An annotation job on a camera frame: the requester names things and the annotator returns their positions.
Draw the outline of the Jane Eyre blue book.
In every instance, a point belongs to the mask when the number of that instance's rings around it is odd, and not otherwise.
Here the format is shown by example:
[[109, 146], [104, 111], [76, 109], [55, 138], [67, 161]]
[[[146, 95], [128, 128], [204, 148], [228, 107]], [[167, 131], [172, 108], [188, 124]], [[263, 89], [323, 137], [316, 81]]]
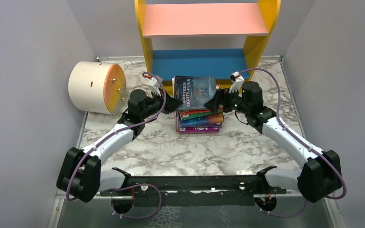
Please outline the Jane Eyre blue book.
[[195, 117], [193, 119], [183, 120], [180, 115], [177, 115], [178, 123], [181, 127], [205, 127], [205, 126], [217, 126], [224, 122], [224, 116], [222, 113], [211, 114], [207, 116]]

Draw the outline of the Nineteen Eighty-Four dark book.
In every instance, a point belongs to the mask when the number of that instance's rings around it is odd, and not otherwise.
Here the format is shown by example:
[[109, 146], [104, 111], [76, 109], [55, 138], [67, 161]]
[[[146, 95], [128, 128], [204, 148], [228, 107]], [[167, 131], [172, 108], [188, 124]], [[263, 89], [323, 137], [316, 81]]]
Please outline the Nineteen Eighty-Four dark book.
[[173, 95], [183, 104], [177, 111], [204, 110], [204, 104], [210, 101], [217, 90], [216, 79], [210, 76], [175, 76]]

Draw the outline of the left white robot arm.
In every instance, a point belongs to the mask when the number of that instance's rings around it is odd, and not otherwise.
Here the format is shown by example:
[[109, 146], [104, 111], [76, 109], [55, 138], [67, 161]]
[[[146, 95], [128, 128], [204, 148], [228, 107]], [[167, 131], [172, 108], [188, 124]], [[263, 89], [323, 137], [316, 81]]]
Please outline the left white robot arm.
[[101, 166], [116, 151], [132, 142], [146, 123], [155, 120], [160, 113], [176, 111], [182, 104], [166, 92], [148, 97], [144, 90], [134, 90], [127, 109], [113, 129], [82, 149], [72, 147], [67, 151], [56, 187], [66, 193], [69, 201], [79, 199], [83, 202], [89, 202], [100, 191], [121, 188], [126, 173], [120, 169], [102, 171]]

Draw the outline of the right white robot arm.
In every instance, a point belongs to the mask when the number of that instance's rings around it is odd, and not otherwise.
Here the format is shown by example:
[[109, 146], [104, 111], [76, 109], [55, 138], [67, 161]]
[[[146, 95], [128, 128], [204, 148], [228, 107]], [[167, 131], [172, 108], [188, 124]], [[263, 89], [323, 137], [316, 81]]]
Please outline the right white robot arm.
[[340, 158], [333, 150], [324, 151], [305, 140], [284, 123], [278, 114], [266, 107], [262, 89], [256, 82], [245, 82], [242, 94], [229, 89], [217, 89], [214, 97], [204, 107], [215, 113], [235, 111], [244, 114], [247, 125], [272, 139], [301, 167], [291, 171], [277, 167], [259, 172], [270, 187], [295, 190], [309, 202], [329, 197], [338, 189], [346, 190], [341, 175]]

